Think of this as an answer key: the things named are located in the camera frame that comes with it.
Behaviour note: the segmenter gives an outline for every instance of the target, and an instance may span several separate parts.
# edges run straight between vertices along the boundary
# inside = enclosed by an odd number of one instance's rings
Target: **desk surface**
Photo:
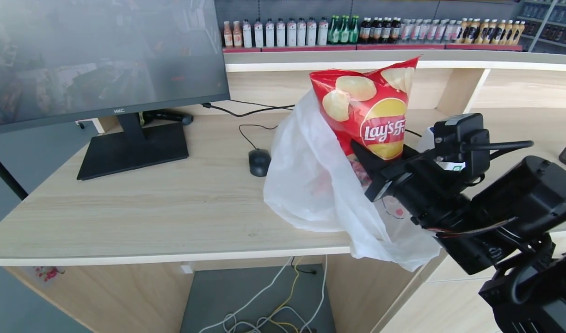
[[[527,154],[556,161],[566,144],[566,110],[482,112],[493,142],[534,139],[536,146],[494,161],[485,183],[471,191],[488,185]],[[262,201],[264,179],[249,173],[252,147],[237,125],[273,126],[285,116],[199,116],[185,128],[191,153],[187,160],[90,181],[75,179],[86,148],[80,150],[0,222],[0,265],[348,253],[347,234],[295,229],[275,215]],[[408,110],[407,126],[422,131],[441,118],[436,110]],[[270,148],[274,135],[250,127],[245,134],[261,148]],[[406,142],[415,144],[416,138],[407,135]]]

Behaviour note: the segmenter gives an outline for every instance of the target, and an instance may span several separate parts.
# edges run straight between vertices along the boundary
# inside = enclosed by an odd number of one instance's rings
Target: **wooden desk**
[[[292,53],[252,58],[254,64],[229,57],[232,98],[293,104],[310,88],[309,70],[366,70],[407,55],[356,52],[338,62]],[[535,147],[495,160],[485,182],[468,194],[480,191],[527,154],[556,162],[566,145],[566,57],[553,56],[552,64],[545,65],[539,62],[545,59],[518,53],[515,61],[497,52],[505,59],[497,61],[490,58],[495,53],[443,52],[425,51],[430,59],[415,75],[409,129],[422,131],[446,115],[478,111],[485,116],[492,141],[536,142]],[[443,60],[433,58],[442,54]],[[252,110],[233,102],[216,105],[234,112]],[[327,288],[338,333],[444,332],[439,324],[435,331],[430,328],[433,320],[412,320],[424,316],[421,306],[427,308],[428,318],[437,318],[435,312],[443,310],[451,318],[473,318],[454,326],[462,331],[496,331],[490,308],[475,295],[490,270],[465,276],[444,253],[416,272],[353,259],[347,254],[346,234],[294,229],[270,211],[262,202],[264,179],[248,171],[252,147],[237,125],[272,126],[286,113],[238,119],[202,107],[182,109],[196,115],[185,128],[190,158],[80,182],[75,177],[85,148],[80,150],[0,222],[0,265],[99,333],[177,332],[194,276],[182,272],[182,262],[195,261],[197,270],[205,270],[281,265],[291,255],[310,256],[303,263],[321,263],[324,254],[329,255]],[[274,135],[259,128],[245,133],[261,148],[269,148]],[[410,135],[406,140],[416,143]],[[559,229],[566,230],[566,223]],[[557,237],[555,242],[566,244],[566,232]],[[43,284],[24,268],[43,265],[61,266],[65,274]],[[445,297],[444,305],[431,303],[451,289],[457,292]],[[466,307],[465,302],[477,306]]]

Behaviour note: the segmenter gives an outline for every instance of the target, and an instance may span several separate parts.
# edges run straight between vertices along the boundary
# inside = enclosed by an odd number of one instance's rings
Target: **plastic bag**
[[[393,261],[413,271],[439,254],[439,244],[410,221],[393,198],[375,203],[353,172],[319,112],[314,91],[279,124],[271,147],[264,201],[296,228],[346,231],[351,255]]]

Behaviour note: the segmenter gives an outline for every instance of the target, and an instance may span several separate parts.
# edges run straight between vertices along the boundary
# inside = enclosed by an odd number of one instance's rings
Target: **monitor base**
[[[121,115],[119,120],[125,116],[133,115]],[[78,180],[94,179],[188,157],[182,123],[146,127],[142,131],[143,140],[133,140],[133,133],[128,130],[93,137],[78,173]]]

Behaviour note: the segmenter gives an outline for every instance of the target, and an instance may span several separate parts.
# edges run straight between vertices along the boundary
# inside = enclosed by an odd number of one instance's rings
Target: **robotic arm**
[[[490,143],[483,127],[478,113],[437,122],[434,149],[418,153],[404,146],[401,160],[392,162],[351,142],[372,179],[365,195],[372,202],[384,196],[399,200],[412,222],[435,232],[467,274],[494,266],[496,273],[479,294],[503,333],[566,333],[566,253],[552,258],[555,244],[548,234],[566,221],[566,170],[526,156],[469,199],[461,192],[484,179],[491,160],[533,145]],[[466,166],[447,171],[436,161]]]

